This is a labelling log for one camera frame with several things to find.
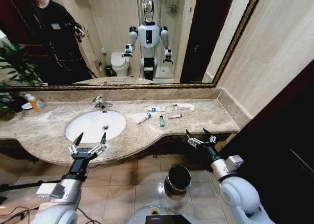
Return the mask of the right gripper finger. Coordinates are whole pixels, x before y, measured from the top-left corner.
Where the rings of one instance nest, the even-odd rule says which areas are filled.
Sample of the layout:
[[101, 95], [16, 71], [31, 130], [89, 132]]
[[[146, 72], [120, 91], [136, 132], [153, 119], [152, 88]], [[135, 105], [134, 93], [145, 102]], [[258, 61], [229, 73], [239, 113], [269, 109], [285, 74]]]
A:
[[195, 147], [195, 148], [198, 149], [198, 148], [203, 144], [203, 141], [201, 141], [201, 140], [199, 140], [199, 139], [193, 137], [193, 136], [191, 135], [191, 133], [190, 133], [187, 129], [186, 129], [185, 131], [186, 131], [186, 136], [187, 136], [187, 138], [188, 138], [187, 142], [188, 142], [191, 146], [193, 146], [193, 147]]
[[216, 144], [217, 143], [217, 137], [213, 134], [211, 134], [209, 131], [207, 131], [205, 128], [203, 128], [203, 131], [205, 133], [205, 143], [206, 144]]

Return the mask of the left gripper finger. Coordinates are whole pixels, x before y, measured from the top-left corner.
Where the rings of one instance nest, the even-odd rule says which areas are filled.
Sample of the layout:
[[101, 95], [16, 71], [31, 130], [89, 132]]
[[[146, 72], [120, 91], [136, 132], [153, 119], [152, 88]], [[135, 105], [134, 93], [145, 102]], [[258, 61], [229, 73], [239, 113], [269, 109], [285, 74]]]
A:
[[100, 155], [106, 149], [106, 132], [102, 135], [99, 144], [91, 149], [91, 155]]
[[83, 132], [78, 137], [75, 138], [72, 144], [68, 145], [68, 150], [70, 152], [70, 155], [78, 154], [77, 146], [80, 144], [82, 137], [83, 137]]

